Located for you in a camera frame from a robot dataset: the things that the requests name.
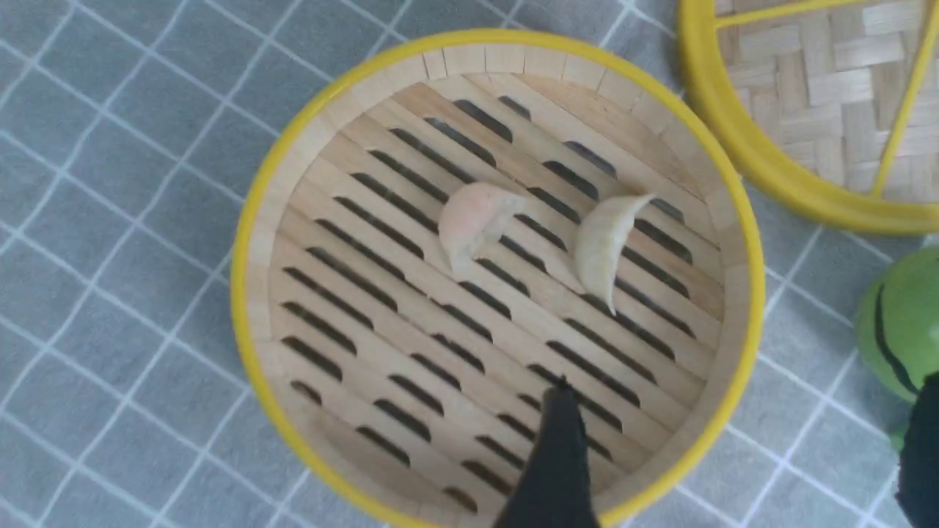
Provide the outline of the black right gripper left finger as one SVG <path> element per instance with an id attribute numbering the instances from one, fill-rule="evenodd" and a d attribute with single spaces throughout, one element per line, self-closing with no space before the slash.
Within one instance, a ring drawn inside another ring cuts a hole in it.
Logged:
<path id="1" fill-rule="evenodd" d="M 586 428 L 574 387 L 544 391 L 536 442 L 496 527 L 599 527 L 591 501 Z"/>

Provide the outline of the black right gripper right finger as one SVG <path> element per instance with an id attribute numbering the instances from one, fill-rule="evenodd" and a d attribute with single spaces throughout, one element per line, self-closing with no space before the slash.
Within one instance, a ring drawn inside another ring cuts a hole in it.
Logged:
<path id="1" fill-rule="evenodd" d="M 938 374 L 925 378 L 899 451 L 896 502 L 912 527 L 938 526 Z"/>

